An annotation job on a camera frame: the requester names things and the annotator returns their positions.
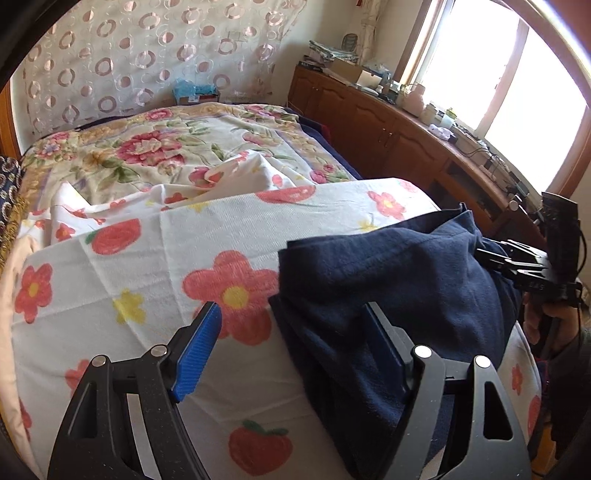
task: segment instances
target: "floral bedspread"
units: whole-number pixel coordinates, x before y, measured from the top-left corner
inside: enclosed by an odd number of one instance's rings
[[[22,191],[31,209],[42,209],[65,181],[91,205],[158,184],[206,189],[210,168],[246,150],[273,157],[285,171],[316,184],[353,180],[283,108],[205,103],[156,109],[39,140],[25,154]]]
[[[207,195],[229,180],[224,175]],[[14,312],[5,306],[2,316],[0,309],[0,321],[11,325],[15,370],[8,375],[0,362],[0,378],[16,374],[12,411],[22,415],[21,445],[30,446],[42,472],[92,358],[140,356],[214,300],[223,315],[219,339],[197,390],[179,404],[211,478],[350,480],[268,308],[278,289],[278,250],[298,238],[370,232],[437,207],[404,180],[287,189],[275,183],[208,201],[206,194],[193,198],[194,187],[161,185],[95,206],[64,186],[54,208],[31,214],[51,232],[51,245],[23,257],[14,294],[6,292]],[[499,375],[527,438],[540,379],[518,325]],[[130,414],[139,424],[137,408]],[[137,446],[146,458],[147,440]]]

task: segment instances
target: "human hand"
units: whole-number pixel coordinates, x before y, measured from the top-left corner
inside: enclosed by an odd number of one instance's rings
[[[525,305],[523,330],[525,337],[532,345],[540,341],[540,322],[542,320],[539,308],[531,301],[529,293],[523,295]],[[579,334],[579,314],[577,309],[566,303],[544,303],[542,312],[549,317],[561,319],[558,334],[550,347],[553,353],[559,353]]]

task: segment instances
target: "metal screw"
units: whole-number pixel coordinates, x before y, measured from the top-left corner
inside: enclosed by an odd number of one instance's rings
[[[168,352],[168,350],[166,350],[166,345],[156,345],[150,350],[152,356],[164,356],[166,355],[166,352]]]
[[[414,348],[414,353],[416,353],[417,356],[419,356],[421,358],[429,358],[433,352],[431,351],[431,349],[428,346],[417,345]]]
[[[490,359],[484,355],[478,355],[475,361],[480,368],[489,368],[491,365]]]
[[[102,367],[105,363],[107,363],[107,359],[104,355],[97,355],[92,359],[93,367]]]

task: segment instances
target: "wooden headboard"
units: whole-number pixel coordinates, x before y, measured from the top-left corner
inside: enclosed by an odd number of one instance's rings
[[[12,104],[10,101],[10,82],[0,92],[0,155],[21,158],[18,148],[17,134],[12,120]]]

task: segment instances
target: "sleeve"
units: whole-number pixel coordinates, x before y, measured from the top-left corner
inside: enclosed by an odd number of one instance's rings
[[[591,406],[591,330],[585,329],[550,361],[550,412],[560,459]]]

